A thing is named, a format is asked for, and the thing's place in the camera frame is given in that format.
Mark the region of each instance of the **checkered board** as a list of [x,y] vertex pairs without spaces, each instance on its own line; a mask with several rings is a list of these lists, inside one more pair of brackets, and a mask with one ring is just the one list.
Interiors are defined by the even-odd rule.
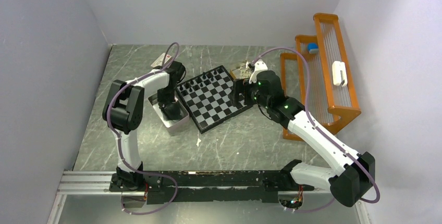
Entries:
[[221,65],[177,86],[178,97],[201,133],[252,107],[244,105],[242,95],[242,106],[237,108],[232,105],[228,94],[233,84],[233,78]]

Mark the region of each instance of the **table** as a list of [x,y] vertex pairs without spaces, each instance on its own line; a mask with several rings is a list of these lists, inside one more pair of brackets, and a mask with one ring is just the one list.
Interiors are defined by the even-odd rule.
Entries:
[[[114,45],[96,94],[91,117],[74,166],[81,171],[115,171],[115,140],[102,119],[112,81],[129,80],[151,70],[151,64],[167,45]],[[262,46],[181,46],[177,61],[187,69],[186,79],[219,65],[227,69],[242,60],[252,60],[268,47]],[[281,52],[263,59],[280,75]],[[298,68],[287,65],[287,95],[300,100]],[[282,127],[266,119],[257,107],[200,134],[193,121],[171,136],[147,100],[138,128],[138,146],[145,170],[256,170],[281,169],[293,159],[328,167],[304,142],[284,140]]]

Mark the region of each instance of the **blue sponge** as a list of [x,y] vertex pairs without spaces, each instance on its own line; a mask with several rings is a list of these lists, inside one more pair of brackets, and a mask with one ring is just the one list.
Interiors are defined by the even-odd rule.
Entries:
[[310,54],[317,54],[319,52],[319,47],[316,43],[309,43],[307,45],[307,49],[309,50]]

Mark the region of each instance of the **purple hose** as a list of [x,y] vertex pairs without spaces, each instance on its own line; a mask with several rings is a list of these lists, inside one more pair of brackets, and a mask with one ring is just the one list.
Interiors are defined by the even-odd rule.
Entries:
[[[279,49],[283,49],[286,51],[291,51],[295,54],[297,54],[301,59],[302,62],[304,63],[305,69],[307,71],[307,89],[305,92],[305,112],[307,114],[307,118],[309,119],[309,121],[312,123],[313,125],[313,119],[312,116],[310,115],[310,111],[309,111],[309,92],[310,92],[310,71],[309,71],[309,65],[307,64],[307,61],[305,60],[305,58],[301,55],[301,53],[299,53],[296,49],[294,48],[287,48],[287,47],[276,47],[276,48],[271,48],[266,50],[265,52],[263,52],[262,54],[259,54],[257,58],[255,58],[255,60],[253,60],[252,64],[255,64],[259,59],[261,59],[264,55],[272,52],[272,51],[276,51]],[[370,183],[373,185],[374,190],[376,191],[376,198],[374,200],[366,200],[366,199],[361,199],[364,202],[367,203],[377,203],[380,200],[380,191],[379,191],[379,187],[377,186],[374,178],[371,176],[371,174],[364,168],[364,166],[362,166],[362,164],[356,159],[354,158],[351,154],[348,154],[346,152],[346,150],[341,147],[339,144],[337,144],[332,138],[330,138],[326,133],[324,133],[320,128],[315,128],[322,136],[324,136],[327,140],[329,140],[335,147],[337,147],[341,152],[343,152],[345,155],[347,155],[361,170],[362,172],[364,172],[364,174],[367,176],[367,178],[370,180]],[[329,206],[333,201],[327,203],[325,206]]]
[[136,168],[133,168],[132,166],[130,166],[130,165],[126,162],[126,160],[125,160],[125,158],[124,158],[124,156],[123,156],[122,149],[121,149],[121,135],[120,135],[120,133],[118,133],[117,130],[115,130],[115,128],[112,126],[112,123],[111,123],[111,108],[114,107],[115,102],[117,101],[117,98],[118,98],[118,97],[122,94],[122,92],[123,92],[125,89],[127,89],[129,86],[134,85],[135,83],[137,83],[137,82],[139,82],[139,81],[142,81],[142,80],[144,80],[144,79],[146,79],[146,78],[148,78],[148,77],[150,77],[150,76],[152,76],[152,75],[154,75],[154,74],[157,74],[157,73],[161,73],[161,72],[163,72],[166,68],[168,68],[168,66],[170,66],[170,65],[172,64],[172,62],[173,62],[173,61],[177,58],[177,56],[178,56],[178,53],[179,53],[179,44],[176,43],[176,42],[175,42],[175,43],[172,43],[172,44],[169,46],[169,48],[167,48],[166,54],[164,55],[164,57],[167,56],[167,53],[169,52],[170,48],[172,48],[173,45],[177,45],[177,51],[176,51],[174,57],[173,57],[173,58],[167,63],[167,65],[166,65],[166,66],[163,66],[163,67],[161,68],[161,70],[159,70],[159,71],[151,72],[151,73],[147,73],[147,74],[145,74],[145,75],[139,77],[138,79],[135,79],[134,81],[131,81],[131,82],[127,83],[125,86],[123,86],[123,88],[121,88],[121,89],[115,94],[115,96],[112,98],[112,100],[111,100],[111,102],[110,102],[110,104],[109,104],[109,108],[107,109],[107,112],[106,112],[107,125],[109,126],[110,130],[112,130],[112,132],[114,132],[115,135],[117,136],[117,139],[118,139],[118,141],[117,141],[117,143],[118,143],[118,155],[119,155],[121,161],[123,162],[123,164],[126,165],[130,170],[132,170],[132,171],[134,171],[134,172],[136,172],[136,173],[141,173],[141,174],[143,174],[143,175],[147,175],[147,176],[159,176],[159,177],[167,178],[167,179],[171,180],[171,181],[174,183],[174,185],[175,185],[175,192],[174,192],[173,196],[170,198],[170,200],[169,200],[167,203],[165,203],[163,206],[161,206],[161,207],[159,207],[159,208],[157,208],[157,209],[155,209],[155,210],[149,211],[149,212],[135,213],[135,212],[131,212],[131,211],[129,211],[129,210],[126,210],[126,209],[124,208],[123,199],[121,198],[121,208],[122,208],[122,210],[123,210],[124,212],[128,213],[128,214],[131,214],[131,215],[149,215],[149,214],[156,213],[156,212],[158,212],[158,211],[164,209],[165,207],[167,207],[167,206],[168,206],[168,205],[169,205],[169,204],[175,199],[175,197],[177,196],[177,193],[178,193],[178,183],[177,183],[177,181],[176,181],[173,177],[171,177],[171,176],[163,175],[163,174],[161,174],[161,173],[151,173],[151,172],[140,171],[140,170],[137,170]]

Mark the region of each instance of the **purple cable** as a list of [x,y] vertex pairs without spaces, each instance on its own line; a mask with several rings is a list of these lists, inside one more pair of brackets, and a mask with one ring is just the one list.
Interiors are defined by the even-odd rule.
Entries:
[[118,141],[117,141],[117,143],[118,143],[118,155],[119,155],[121,161],[123,162],[123,164],[126,165],[126,167],[128,167],[130,170],[132,170],[132,171],[134,171],[134,172],[136,172],[136,173],[141,173],[141,174],[143,174],[143,175],[147,175],[147,176],[159,176],[159,177],[167,178],[167,179],[171,180],[171,181],[174,183],[174,185],[175,185],[175,192],[174,192],[173,196],[170,198],[170,200],[169,200],[167,203],[165,203],[163,206],[161,206],[161,207],[159,207],[159,208],[157,208],[157,209],[155,209],[155,210],[149,211],[149,212],[135,213],[135,212],[131,212],[131,211],[129,211],[129,210],[126,210],[126,209],[124,208],[123,198],[121,198],[121,209],[122,209],[124,212],[126,212],[126,213],[128,213],[128,214],[131,214],[131,215],[149,215],[149,214],[156,213],[156,212],[158,212],[158,211],[164,209],[165,207],[167,207],[167,206],[168,206],[168,205],[169,205],[169,204],[175,199],[175,197],[177,196],[177,193],[178,193],[178,183],[177,183],[177,181],[176,181],[173,177],[171,177],[171,176],[163,175],[163,174],[161,174],[161,173],[151,173],[151,172],[146,172],[146,171],[140,171],[140,170],[137,170],[136,168],[133,168],[132,166],[130,166],[130,165],[126,162],[126,160],[125,160],[125,158],[124,158],[124,156],[123,156],[122,149],[121,149],[121,135],[120,135],[120,133],[118,133],[117,130],[115,130],[115,128],[112,126],[112,123],[111,123],[111,108],[114,107],[115,102],[117,101],[117,98],[118,98],[118,97],[122,94],[122,92],[123,92],[125,89],[127,89],[129,86],[134,85],[135,83],[137,83],[137,82],[139,82],[139,81],[142,81],[142,80],[144,80],[144,79],[146,79],[146,78],[148,78],[148,77],[150,77],[150,76],[152,76],[152,75],[154,75],[154,74],[161,73],[161,72],[163,72],[166,68],[168,68],[168,67],[172,64],[172,62],[173,62],[173,61],[177,58],[177,56],[178,56],[178,53],[179,53],[179,44],[176,43],[176,42],[172,43],[172,44],[169,46],[169,48],[167,48],[166,54],[164,55],[164,57],[166,57],[166,56],[167,56],[167,53],[168,53],[169,50],[170,50],[170,48],[172,48],[172,46],[174,46],[174,45],[177,45],[177,51],[176,51],[174,57],[170,60],[170,62],[167,63],[166,66],[163,66],[159,71],[151,72],[151,73],[147,73],[147,74],[145,74],[145,75],[139,77],[138,79],[135,79],[135,80],[133,80],[133,81],[127,83],[125,86],[123,86],[123,88],[121,88],[121,89],[115,94],[115,96],[112,98],[112,100],[110,101],[109,108],[107,109],[107,112],[106,112],[107,125],[109,126],[110,130],[112,130],[112,132],[114,132],[115,135],[116,135],[117,138],[118,138]]
[[[268,49],[266,51],[264,51],[263,53],[259,54],[257,58],[255,58],[255,60],[253,60],[252,64],[255,64],[259,59],[261,59],[264,55],[272,52],[272,51],[276,51],[279,49],[283,49],[286,51],[291,51],[295,54],[297,54],[302,62],[304,63],[305,69],[307,71],[307,89],[305,91],[305,112],[307,114],[307,118],[309,119],[309,121],[312,123],[313,125],[313,119],[310,115],[310,111],[309,111],[309,92],[310,92],[310,71],[309,71],[309,65],[307,64],[307,61],[305,60],[305,58],[301,55],[301,53],[299,53],[296,49],[294,48],[287,48],[287,47],[276,47],[276,48],[271,48]],[[339,144],[337,144],[332,138],[330,138],[326,133],[324,133],[320,128],[315,128],[322,136],[324,136],[327,140],[329,140],[335,147],[337,147],[341,152],[343,152],[345,155],[347,155],[361,170],[362,172],[364,172],[364,174],[367,176],[367,178],[370,180],[370,183],[373,185],[374,190],[376,191],[376,198],[374,200],[366,200],[366,199],[361,199],[364,202],[367,203],[377,203],[380,200],[380,191],[379,191],[379,187],[377,186],[374,178],[371,176],[371,174],[364,168],[364,166],[362,166],[362,164],[356,159],[354,158],[351,154],[348,154],[346,152],[346,150],[341,147]],[[325,206],[329,206],[331,203],[333,202],[333,200],[329,203],[327,203]]]

